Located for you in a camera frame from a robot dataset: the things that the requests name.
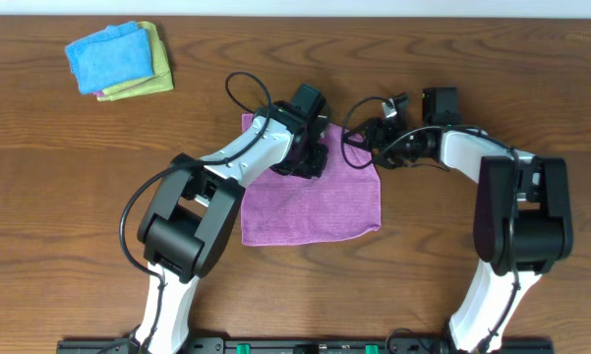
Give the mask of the purple microfibre cloth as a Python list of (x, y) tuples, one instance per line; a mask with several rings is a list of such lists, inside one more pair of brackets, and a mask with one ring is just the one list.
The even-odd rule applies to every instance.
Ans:
[(381, 179), (374, 166), (354, 169), (370, 154), (340, 148), (341, 128), (330, 124), (322, 139), (328, 147), (319, 178), (261, 174), (248, 188), (241, 208), (245, 246), (299, 246), (358, 238), (382, 227)]

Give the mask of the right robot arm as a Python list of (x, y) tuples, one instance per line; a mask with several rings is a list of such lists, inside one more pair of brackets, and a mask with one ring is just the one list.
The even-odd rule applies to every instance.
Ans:
[(477, 185), (473, 244), (479, 258), (461, 306), (439, 337), (399, 328), (385, 341), (388, 353), (551, 353), (539, 338), (504, 338), (523, 296), (566, 259), (573, 246), (566, 163), (491, 137), (462, 121), (458, 90), (422, 92), (422, 121), (409, 128), (405, 93), (380, 100), (383, 115), (345, 127), (344, 146), (371, 153), (370, 165), (409, 168), (430, 158)]

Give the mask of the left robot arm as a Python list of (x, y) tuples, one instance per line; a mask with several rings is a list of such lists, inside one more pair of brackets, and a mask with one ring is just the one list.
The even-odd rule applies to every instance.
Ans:
[(261, 174), (322, 175), (325, 105), (318, 90), (302, 84), (289, 100), (258, 109), (251, 126), (226, 147), (200, 159), (181, 153), (148, 180), (157, 189), (137, 237), (145, 247), (141, 269), (149, 276), (149, 293), (129, 352), (176, 353), (183, 347), (197, 284), (223, 254), (246, 190)]

